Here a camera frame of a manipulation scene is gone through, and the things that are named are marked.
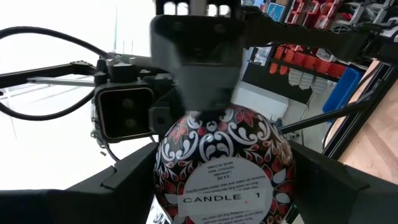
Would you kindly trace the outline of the black aluminium table frame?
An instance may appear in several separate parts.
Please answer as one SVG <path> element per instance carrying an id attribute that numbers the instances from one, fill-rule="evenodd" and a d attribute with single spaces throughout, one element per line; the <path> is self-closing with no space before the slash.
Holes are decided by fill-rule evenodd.
<path id="1" fill-rule="evenodd" d="M 359 96 L 353 102 L 340 109 L 283 126 L 280 130 L 288 134 L 329 121 L 331 124 L 323 138 L 323 143 L 316 151 L 337 160 L 395 84 L 397 78 L 398 65 L 379 62 L 360 81 L 355 90 Z"/>

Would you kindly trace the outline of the black rig frame post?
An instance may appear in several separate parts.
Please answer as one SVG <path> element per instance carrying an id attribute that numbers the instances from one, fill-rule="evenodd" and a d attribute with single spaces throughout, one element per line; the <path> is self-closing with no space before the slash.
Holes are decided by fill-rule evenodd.
<path id="1" fill-rule="evenodd" d="M 93 75 L 96 68 L 85 61 L 70 62 L 63 65 L 56 65 L 44 68 L 35 68 L 19 72 L 0 74 L 0 88 L 7 88 L 26 84 L 29 78 L 49 77 L 56 78 L 64 75 Z"/>

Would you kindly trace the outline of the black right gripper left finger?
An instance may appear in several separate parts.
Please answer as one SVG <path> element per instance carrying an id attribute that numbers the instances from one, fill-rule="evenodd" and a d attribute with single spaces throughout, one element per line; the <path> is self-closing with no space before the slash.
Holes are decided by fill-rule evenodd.
<path id="1" fill-rule="evenodd" d="M 146 224 L 152 142 L 66 190 L 0 190 L 0 224 Z"/>

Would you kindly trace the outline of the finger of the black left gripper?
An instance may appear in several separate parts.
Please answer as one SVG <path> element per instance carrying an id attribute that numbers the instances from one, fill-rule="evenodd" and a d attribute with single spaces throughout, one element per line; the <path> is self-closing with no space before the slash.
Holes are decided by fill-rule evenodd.
<path id="1" fill-rule="evenodd" d="M 172 74 L 187 112 L 218 119 L 230 106 L 242 65 L 243 30 L 242 21 L 228 17 L 153 18 L 152 63 Z"/>

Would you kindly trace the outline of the blue storage bin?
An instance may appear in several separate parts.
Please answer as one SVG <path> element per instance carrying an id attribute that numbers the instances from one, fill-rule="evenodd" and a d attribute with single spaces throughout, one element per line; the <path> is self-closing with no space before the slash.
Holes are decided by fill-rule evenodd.
<path id="1" fill-rule="evenodd" d="M 323 105 L 322 111 L 328 113 L 347 104 L 348 98 L 355 91 L 363 74 L 356 69 L 347 68 Z"/>

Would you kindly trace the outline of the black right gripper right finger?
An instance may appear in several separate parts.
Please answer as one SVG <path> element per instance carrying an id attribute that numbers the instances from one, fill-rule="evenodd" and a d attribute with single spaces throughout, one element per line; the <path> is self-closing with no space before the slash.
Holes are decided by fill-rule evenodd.
<path id="1" fill-rule="evenodd" d="M 290 143 L 304 224 L 398 224 L 398 185 Z"/>

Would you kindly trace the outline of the black red patterned candle tin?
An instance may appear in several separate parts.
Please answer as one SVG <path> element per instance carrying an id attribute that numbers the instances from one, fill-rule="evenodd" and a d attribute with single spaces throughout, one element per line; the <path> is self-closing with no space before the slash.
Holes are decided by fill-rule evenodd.
<path id="1" fill-rule="evenodd" d="M 180 118 L 155 155 L 155 196 L 170 224 L 283 224 L 295 162 L 277 126 L 249 108 Z"/>

